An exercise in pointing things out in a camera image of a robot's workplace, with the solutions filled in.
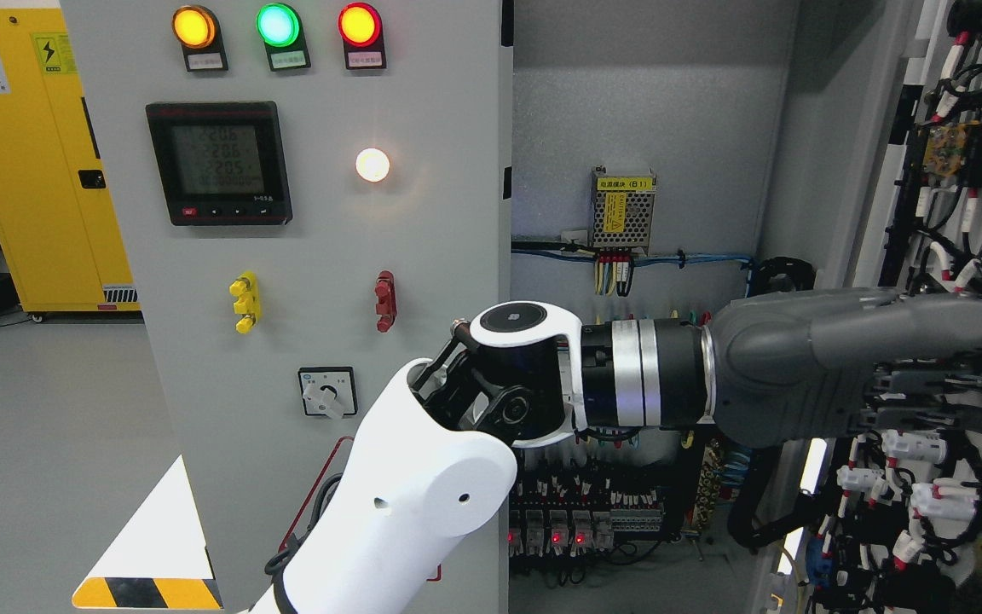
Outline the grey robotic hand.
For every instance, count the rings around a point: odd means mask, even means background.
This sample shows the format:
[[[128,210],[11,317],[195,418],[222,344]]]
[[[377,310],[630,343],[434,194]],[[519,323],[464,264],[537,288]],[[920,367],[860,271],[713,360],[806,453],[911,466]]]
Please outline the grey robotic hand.
[[[967,429],[982,408],[982,295],[892,288],[737,300],[709,323],[704,365],[713,419],[751,448],[884,429]]]

